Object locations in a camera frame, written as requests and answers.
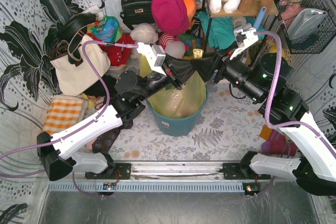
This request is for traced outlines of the yellow trash bag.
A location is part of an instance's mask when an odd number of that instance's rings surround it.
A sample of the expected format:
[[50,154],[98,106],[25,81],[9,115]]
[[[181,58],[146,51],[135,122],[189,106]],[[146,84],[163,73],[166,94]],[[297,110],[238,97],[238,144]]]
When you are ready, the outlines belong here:
[[200,75],[195,72],[178,90],[169,84],[148,98],[148,103],[158,114],[181,119],[195,114],[206,100],[206,85]]

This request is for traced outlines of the teal trash bin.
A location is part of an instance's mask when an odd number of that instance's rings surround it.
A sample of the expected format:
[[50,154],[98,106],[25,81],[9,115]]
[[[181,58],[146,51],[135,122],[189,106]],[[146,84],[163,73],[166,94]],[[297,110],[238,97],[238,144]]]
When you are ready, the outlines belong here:
[[148,100],[146,102],[148,108],[151,110],[152,115],[154,116],[155,124],[159,130],[166,135],[179,137],[187,136],[196,127],[197,120],[201,116],[201,112],[207,104],[207,96],[208,91],[206,88],[206,100],[204,105],[195,114],[181,119],[173,119],[162,116],[153,110],[151,105],[148,103]]

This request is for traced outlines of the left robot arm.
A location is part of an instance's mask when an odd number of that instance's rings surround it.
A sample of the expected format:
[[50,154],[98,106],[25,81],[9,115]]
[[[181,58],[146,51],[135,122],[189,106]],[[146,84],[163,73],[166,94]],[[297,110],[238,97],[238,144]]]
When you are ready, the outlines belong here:
[[57,181],[74,172],[93,178],[111,176],[116,165],[108,152],[80,153],[79,149],[99,135],[131,122],[144,110],[142,101],[169,84],[182,88],[196,72],[196,61],[166,56],[163,73],[151,71],[142,77],[131,70],[124,71],[114,86],[117,95],[108,98],[98,112],[59,133],[40,133],[37,154],[48,179]]

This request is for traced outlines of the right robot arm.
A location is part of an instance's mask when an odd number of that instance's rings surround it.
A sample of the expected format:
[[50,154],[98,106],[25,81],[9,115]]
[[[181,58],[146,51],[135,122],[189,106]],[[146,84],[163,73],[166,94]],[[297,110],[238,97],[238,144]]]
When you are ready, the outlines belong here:
[[220,50],[193,59],[192,68],[204,81],[228,80],[254,104],[261,104],[258,112],[266,125],[289,137],[303,155],[281,158],[248,152],[240,161],[241,172],[286,178],[310,194],[335,196],[335,148],[302,97],[286,86],[292,68],[279,54],[266,54],[250,68],[229,53]]

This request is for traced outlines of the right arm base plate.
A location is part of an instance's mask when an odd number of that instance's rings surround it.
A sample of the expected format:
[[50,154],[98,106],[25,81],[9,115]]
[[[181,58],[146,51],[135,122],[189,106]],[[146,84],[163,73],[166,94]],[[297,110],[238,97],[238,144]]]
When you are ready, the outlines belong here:
[[222,168],[219,170],[227,180],[263,180],[271,179],[270,175],[256,174],[249,167],[241,167],[239,163],[222,163]]

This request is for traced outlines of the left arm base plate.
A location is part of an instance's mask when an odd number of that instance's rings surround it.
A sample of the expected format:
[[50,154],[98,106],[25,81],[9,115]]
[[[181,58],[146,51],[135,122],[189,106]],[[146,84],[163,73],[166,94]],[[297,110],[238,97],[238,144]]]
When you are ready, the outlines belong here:
[[115,167],[107,167],[103,172],[95,174],[86,172],[86,179],[95,180],[129,180],[131,176],[131,163],[115,163]]

